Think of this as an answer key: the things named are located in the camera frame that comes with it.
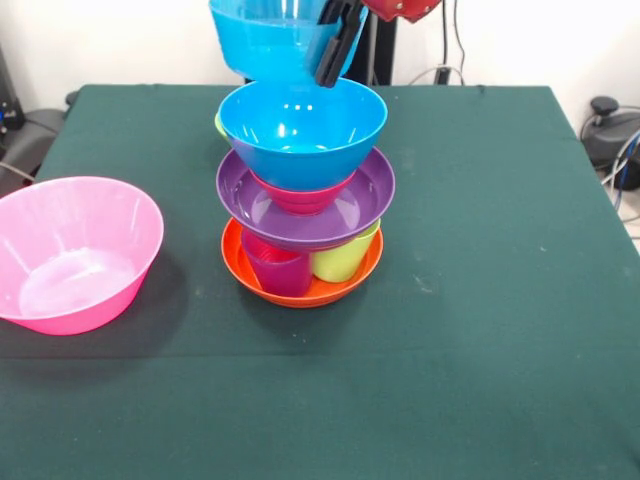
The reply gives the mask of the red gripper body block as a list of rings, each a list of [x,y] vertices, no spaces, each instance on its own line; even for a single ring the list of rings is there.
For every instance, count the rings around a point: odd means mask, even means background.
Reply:
[[[415,23],[434,10],[441,0],[363,0],[362,3],[385,22],[403,18]]]

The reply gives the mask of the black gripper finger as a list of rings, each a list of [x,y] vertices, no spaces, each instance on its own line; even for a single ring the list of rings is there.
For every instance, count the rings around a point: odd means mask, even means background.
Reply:
[[[315,71],[314,79],[321,87],[332,88],[341,76],[363,23],[363,3],[360,0],[348,1],[352,2],[352,8],[349,12],[344,12],[338,20],[341,26],[338,32],[328,40]]]
[[[347,0],[326,0],[319,15],[317,24],[328,25],[336,23],[344,12],[349,12],[352,2]]]

